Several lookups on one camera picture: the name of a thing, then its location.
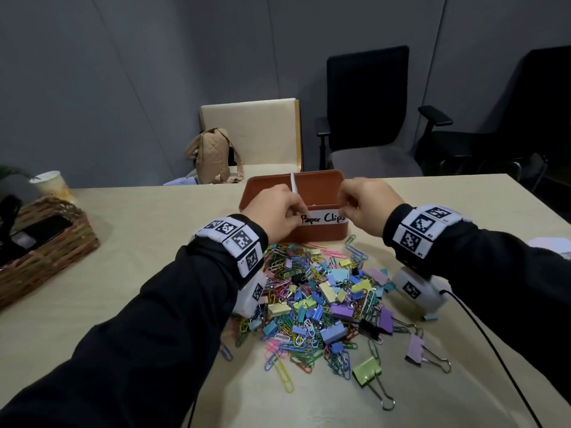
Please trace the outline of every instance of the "paper cup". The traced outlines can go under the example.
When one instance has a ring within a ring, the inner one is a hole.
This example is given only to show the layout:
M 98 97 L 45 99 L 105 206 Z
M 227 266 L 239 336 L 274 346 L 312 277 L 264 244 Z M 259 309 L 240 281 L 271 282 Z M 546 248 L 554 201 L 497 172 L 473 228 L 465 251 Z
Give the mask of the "paper cup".
M 30 184 L 49 197 L 56 197 L 60 200 L 75 204 L 75 198 L 70 192 L 68 184 L 63 179 L 59 171 L 48 171 L 30 179 Z

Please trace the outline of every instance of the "person's right arm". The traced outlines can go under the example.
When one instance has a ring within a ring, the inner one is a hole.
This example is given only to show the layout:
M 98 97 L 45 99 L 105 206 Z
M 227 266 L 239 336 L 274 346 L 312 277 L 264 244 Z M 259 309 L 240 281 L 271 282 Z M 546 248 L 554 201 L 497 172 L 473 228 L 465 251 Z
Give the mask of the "person's right arm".
M 393 236 L 413 208 L 386 182 L 346 180 L 340 201 L 341 214 L 356 226 L 410 255 Z M 564 350 L 561 334 L 571 326 L 571 261 L 460 221 L 440 234 L 422 262 L 428 273 L 448 279 L 454 294 L 571 402 L 567 376 L 553 363 Z

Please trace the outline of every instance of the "chair backrest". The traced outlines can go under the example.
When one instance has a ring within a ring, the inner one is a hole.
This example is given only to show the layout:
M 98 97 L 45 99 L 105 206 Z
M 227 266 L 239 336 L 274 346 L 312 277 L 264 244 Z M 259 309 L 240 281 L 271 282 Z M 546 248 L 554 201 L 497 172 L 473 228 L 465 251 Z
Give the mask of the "chair backrest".
M 525 56 L 498 131 L 506 146 L 529 152 L 571 141 L 571 46 Z
M 204 105 L 200 120 L 204 130 L 226 129 L 244 165 L 301 167 L 299 101 L 293 98 Z
M 395 141 L 407 113 L 408 46 L 329 57 L 330 148 Z

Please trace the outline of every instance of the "woven basket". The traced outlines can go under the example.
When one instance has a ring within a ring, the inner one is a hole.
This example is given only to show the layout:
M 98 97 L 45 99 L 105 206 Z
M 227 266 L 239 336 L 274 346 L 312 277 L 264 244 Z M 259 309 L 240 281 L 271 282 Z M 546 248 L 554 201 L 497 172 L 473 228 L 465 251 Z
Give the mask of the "woven basket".
M 62 215 L 72 226 L 36 251 L 0 269 L 0 309 L 40 287 L 53 275 L 99 246 L 87 215 L 67 201 L 44 197 L 24 206 L 13 227 L 19 231 L 52 215 Z

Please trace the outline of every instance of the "table top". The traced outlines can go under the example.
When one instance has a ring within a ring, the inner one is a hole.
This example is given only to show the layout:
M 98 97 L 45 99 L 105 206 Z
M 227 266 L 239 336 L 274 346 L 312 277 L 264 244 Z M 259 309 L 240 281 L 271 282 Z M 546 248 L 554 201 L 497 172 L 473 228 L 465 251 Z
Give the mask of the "table top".
M 510 232 L 524 241 L 571 238 L 571 226 L 505 175 L 387 182 L 412 205 L 446 205 L 481 228 Z M 243 189 L 244 184 L 75 190 L 101 247 L 0 313 L 0 405 L 68 359 L 89 328 L 117 314 L 196 229 L 235 213 Z M 381 239 L 352 224 L 349 231 L 357 236 L 355 247 L 371 258 L 365 267 L 387 267 L 391 276 L 398 271 L 401 264 Z M 330 246 L 342 250 L 343 244 Z M 494 285 L 493 276 L 482 283 L 490 298 Z M 416 319 L 398 292 L 385 295 L 383 302 L 397 318 Z M 513 326 L 525 327 L 517 319 Z M 217 357 L 200 392 L 193 426 L 533 426 L 492 350 L 455 301 L 441 308 L 438 321 L 423 327 L 427 347 L 450 359 L 452 373 L 405 362 L 408 337 L 386 337 L 379 351 L 383 385 L 396 400 L 391 412 L 381 410 L 368 388 L 333 375 L 323 360 L 310 375 L 284 361 L 295 385 L 287 394 L 275 370 L 263 369 L 262 343 L 250 336 L 236 349 L 227 327 L 222 339 L 234 360 Z M 522 356 L 489 334 L 543 425 L 568 426 L 571 407 L 565 400 Z M 355 342 L 359 349 L 350 351 L 353 365 L 369 354 L 365 338 Z M 534 345 L 533 337 L 529 345 Z

